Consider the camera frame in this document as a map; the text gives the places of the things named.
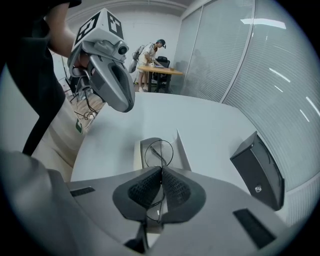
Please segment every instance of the black shirt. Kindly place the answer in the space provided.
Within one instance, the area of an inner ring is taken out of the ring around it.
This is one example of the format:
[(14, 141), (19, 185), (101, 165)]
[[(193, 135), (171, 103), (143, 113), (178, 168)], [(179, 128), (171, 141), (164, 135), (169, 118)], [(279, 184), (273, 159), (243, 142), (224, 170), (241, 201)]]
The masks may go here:
[(6, 63), (22, 95), (39, 115), (23, 149), (28, 155), (36, 149), (66, 97), (54, 73), (52, 55), (48, 49), (50, 29), (44, 20), (53, 7), (64, 3), (74, 7), (81, 0), (43, 0), (35, 2), (32, 8), (30, 2), (24, 2), (18, 3), (15, 8), (19, 29), (11, 38)]

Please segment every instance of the floor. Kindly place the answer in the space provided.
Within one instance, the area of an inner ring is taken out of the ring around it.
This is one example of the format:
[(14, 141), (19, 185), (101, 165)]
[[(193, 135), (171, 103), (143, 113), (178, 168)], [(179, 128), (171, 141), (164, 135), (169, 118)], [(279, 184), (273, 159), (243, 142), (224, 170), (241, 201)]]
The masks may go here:
[[(135, 85), (134, 86), (135, 92), (138, 92), (138, 89), (139, 89), (138, 85)], [(67, 98), (69, 101), (71, 101), (73, 96), (68, 96)], [(88, 100), (91, 108), (96, 110), (98, 113), (102, 109), (102, 107), (106, 104), (102, 102), (102, 99), (95, 94), (90, 94), (88, 96)], [(88, 130), (90, 128), (93, 115), (92, 115), (92, 111), (89, 109), (87, 105), (87, 101), (85, 99), (79, 100), (76, 97), (71, 101), (71, 105), (72, 105), (73, 111), (77, 112), (76, 115), (78, 116), (83, 127), (85, 127), (85, 129)]]

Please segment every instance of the wooden desk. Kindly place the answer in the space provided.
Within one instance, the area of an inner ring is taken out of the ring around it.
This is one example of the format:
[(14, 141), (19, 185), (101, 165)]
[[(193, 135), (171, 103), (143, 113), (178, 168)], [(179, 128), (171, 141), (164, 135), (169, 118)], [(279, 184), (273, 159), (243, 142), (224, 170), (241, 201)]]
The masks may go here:
[[(167, 94), (169, 91), (169, 86), (170, 86), (170, 81), (171, 81), (171, 76), (172, 75), (183, 75), (184, 73), (178, 71), (178, 70), (171, 70), (170, 68), (164, 67), (164, 68), (159, 68), (159, 67), (152, 67), (152, 66), (139, 66), (139, 70), (148, 72), (148, 92), (151, 92), (151, 83), (152, 83), (152, 74), (153, 72), (155, 73), (161, 73), (161, 74), (167, 74), (167, 80), (166, 80), (166, 85), (165, 85), (165, 93)], [(160, 89), (160, 75), (158, 75), (158, 79), (156, 82), (156, 92), (159, 91)]]

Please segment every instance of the speaker logo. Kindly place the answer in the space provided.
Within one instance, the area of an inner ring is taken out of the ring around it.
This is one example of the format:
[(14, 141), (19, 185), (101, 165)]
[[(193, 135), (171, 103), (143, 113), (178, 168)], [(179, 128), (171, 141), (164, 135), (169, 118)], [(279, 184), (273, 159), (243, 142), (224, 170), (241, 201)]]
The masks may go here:
[(255, 192), (260, 193), (262, 191), (262, 187), (260, 185), (254, 188)]

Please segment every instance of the black speaker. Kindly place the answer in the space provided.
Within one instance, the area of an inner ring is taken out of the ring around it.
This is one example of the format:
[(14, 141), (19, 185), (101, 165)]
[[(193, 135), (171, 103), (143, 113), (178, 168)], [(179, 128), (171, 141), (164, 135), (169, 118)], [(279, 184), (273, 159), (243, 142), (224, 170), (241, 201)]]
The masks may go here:
[(251, 195), (275, 211), (284, 205), (285, 180), (255, 131), (230, 158)]

